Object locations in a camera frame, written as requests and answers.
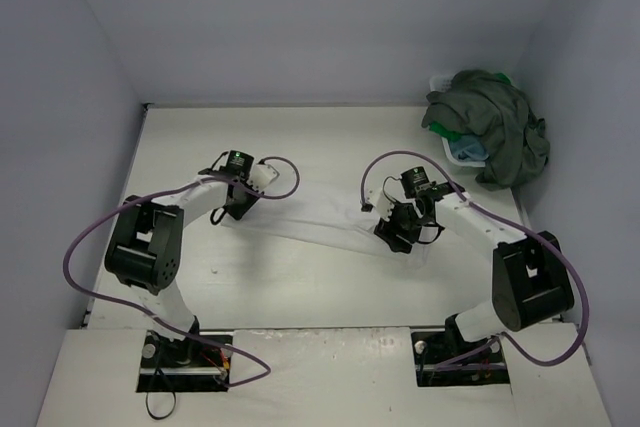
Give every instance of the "white plastic basket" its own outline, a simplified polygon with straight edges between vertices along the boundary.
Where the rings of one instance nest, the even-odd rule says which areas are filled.
[[[453,79],[453,75],[434,75],[429,79],[429,89],[432,92],[433,91],[446,92],[451,88],[451,79]],[[441,138],[442,138],[442,145],[444,147],[444,154],[447,156],[447,159],[449,159],[449,162],[451,162],[454,165],[458,165],[460,167],[472,167],[476,169],[477,168],[484,169],[485,163],[483,161],[478,161],[478,160],[464,161],[464,160],[456,159],[451,154],[451,149],[449,148],[449,141],[444,137],[441,137]]]

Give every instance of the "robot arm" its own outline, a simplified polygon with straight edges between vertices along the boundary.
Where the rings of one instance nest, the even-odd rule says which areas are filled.
[[[184,303],[175,280],[180,266],[182,231],[212,210],[223,209],[234,219],[241,219],[258,197],[222,180],[211,181],[211,176],[237,180],[262,193],[279,174],[270,165],[254,165],[253,160],[242,152],[231,151],[226,165],[219,170],[200,171],[194,188],[138,205],[118,217],[107,247],[105,268],[130,287],[146,308],[174,327],[195,334],[199,330],[198,320]],[[169,341],[184,338],[157,323],[154,330]],[[183,354],[188,361],[189,352],[185,350]]]
[[[448,183],[429,182],[422,167],[404,172],[401,182],[415,207],[389,197],[383,188],[367,199],[381,217],[375,234],[391,250],[410,252],[423,226],[437,224],[455,232],[492,264],[491,300],[445,322],[454,350],[468,350],[474,342],[505,330],[519,331],[573,307],[566,269],[537,241],[481,215]],[[540,235],[559,248],[552,234]]]

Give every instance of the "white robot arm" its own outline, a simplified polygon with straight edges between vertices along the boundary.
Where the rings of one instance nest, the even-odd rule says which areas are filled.
[[[263,193],[279,176],[272,166],[253,164],[253,157],[231,151],[226,165],[219,170],[200,171],[193,188],[182,194],[159,197],[121,214],[105,256],[106,269],[129,286],[147,309],[190,333],[198,333],[198,321],[186,306],[175,279],[180,266],[182,231],[202,215],[220,209],[223,215],[228,213],[239,220],[258,200],[257,196],[222,180],[211,181],[212,175],[236,180],[256,193]],[[184,339],[157,323],[154,330],[169,341]],[[185,361],[189,357],[187,350],[183,352]]]
[[[481,215],[448,183],[429,182],[422,167],[404,172],[400,181],[405,197],[415,205],[399,202],[380,188],[364,206],[380,215],[375,234],[392,251],[410,252],[422,228],[435,224],[455,232],[493,266],[491,299],[445,322],[454,350],[468,350],[474,342],[521,330],[573,307],[566,269],[534,239]],[[552,234],[540,235],[559,248]]]

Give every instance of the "gray garment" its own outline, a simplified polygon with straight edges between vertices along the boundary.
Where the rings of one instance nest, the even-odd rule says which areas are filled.
[[[463,70],[447,92],[427,95],[422,127],[439,122],[475,134],[489,153],[476,181],[488,189],[514,187],[538,176],[549,157],[544,119],[536,119],[525,94],[483,70]]]

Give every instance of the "pile of clothes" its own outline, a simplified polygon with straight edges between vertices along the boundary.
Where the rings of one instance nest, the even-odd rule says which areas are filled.
[[[460,160],[485,161],[476,181],[487,188],[515,187],[537,177],[549,160],[545,121],[503,74],[464,70],[446,92],[427,95],[422,127],[449,140]]]

